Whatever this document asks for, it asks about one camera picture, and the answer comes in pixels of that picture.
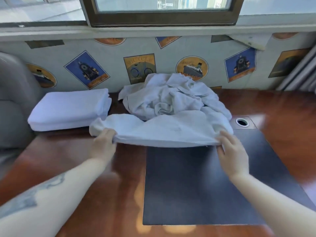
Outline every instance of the gray seat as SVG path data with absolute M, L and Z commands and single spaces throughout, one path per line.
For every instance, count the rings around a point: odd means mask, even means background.
M 17 57 L 0 52 L 0 178 L 34 139 L 27 119 L 44 96 L 33 74 Z

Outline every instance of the black panel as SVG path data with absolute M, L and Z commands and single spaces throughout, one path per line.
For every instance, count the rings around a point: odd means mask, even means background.
M 316 210 L 259 130 L 234 132 L 253 176 Z M 263 223 L 223 172 L 215 147 L 148 148 L 144 225 Z

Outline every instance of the table surface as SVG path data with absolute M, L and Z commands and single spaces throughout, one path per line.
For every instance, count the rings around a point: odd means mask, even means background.
M 234 116 L 249 116 L 290 174 L 316 204 L 316 96 L 313 93 L 216 90 Z M 110 114 L 126 113 L 113 95 Z M 87 159 L 87 128 L 40 134 L 0 182 L 0 205 Z M 267 226 L 144 226 L 146 147 L 118 144 L 115 157 L 91 185 L 58 237 L 273 236 Z

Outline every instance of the gray curtain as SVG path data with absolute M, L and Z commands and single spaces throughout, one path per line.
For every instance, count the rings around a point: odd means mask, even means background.
M 277 91 L 310 91 L 316 94 L 316 46 L 276 88 Z

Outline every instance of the white towel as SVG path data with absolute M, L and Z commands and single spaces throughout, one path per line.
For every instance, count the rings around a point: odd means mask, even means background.
M 27 121 L 34 131 L 89 126 L 97 117 L 107 117 L 111 102 L 108 89 L 49 92 L 34 107 Z
M 220 130 L 233 133 L 231 113 L 218 96 L 204 83 L 181 74 L 149 74 L 144 83 L 125 86 L 118 98 L 133 115 L 96 119 L 89 128 L 92 136 L 112 128 L 120 143 L 193 147 L 218 144 Z

